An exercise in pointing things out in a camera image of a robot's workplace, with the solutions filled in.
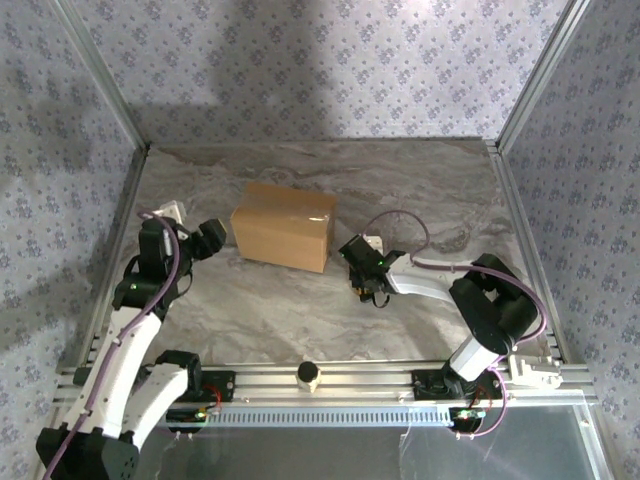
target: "gray marble tabletop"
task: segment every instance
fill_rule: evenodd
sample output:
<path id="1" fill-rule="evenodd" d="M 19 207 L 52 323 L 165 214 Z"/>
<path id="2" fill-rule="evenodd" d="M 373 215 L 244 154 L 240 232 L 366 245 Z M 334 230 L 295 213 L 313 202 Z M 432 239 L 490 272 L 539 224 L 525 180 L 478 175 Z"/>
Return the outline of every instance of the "gray marble tabletop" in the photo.
<path id="1" fill-rule="evenodd" d="M 500 256 L 524 268 L 489 155 L 479 140 L 244 144 L 152 148 L 135 210 L 184 203 L 186 226 L 229 218 L 247 182 L 338 196 L 335 240 L 324 274 L 244 260 L 233 232 L 214 257 L 194 267 L 194 282 L 174 302 L 147 353 L 197 352 L 204 364 L 303 359 L 444 360 L 468 330 L 450 304 L 396 296 L 385 309 L 363 305 L 336 253 L 367 221 L 402 208 L 427 222 L 428 258 Z M 129 219 L 120 271 L 137 253 L 140 221 Z M 411 218 L 388 216 L 373 226 L 386 248 L 410 250 L 424 234 Z M 539 352 L 542 342 L 528 350 Z"/>

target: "small cylinder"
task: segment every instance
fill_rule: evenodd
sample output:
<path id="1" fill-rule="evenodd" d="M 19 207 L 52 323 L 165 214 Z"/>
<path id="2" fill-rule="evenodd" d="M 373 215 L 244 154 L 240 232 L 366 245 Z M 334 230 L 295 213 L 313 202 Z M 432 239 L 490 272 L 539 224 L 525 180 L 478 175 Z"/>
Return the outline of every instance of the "small cylinder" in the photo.
<path id="1" fill-rule="evenodd" d="M 321 372 L 318 366 L 313 362 L 302 362 L 298 367 L 296 380 L 303 390 L 313 393 L 320 383 Z"/>

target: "brown cardboard box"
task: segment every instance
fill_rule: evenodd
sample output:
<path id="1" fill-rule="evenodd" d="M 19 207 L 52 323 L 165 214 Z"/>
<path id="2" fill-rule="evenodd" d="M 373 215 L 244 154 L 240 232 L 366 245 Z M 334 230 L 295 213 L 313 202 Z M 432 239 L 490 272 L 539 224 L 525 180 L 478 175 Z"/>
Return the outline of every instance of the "brown cardboard box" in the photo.
<path id="1" fill-rule="evenodd" d="M 322 273 L 337 200 L 324 193 L 249 183 L 231 215 L 240 255 Z"/>

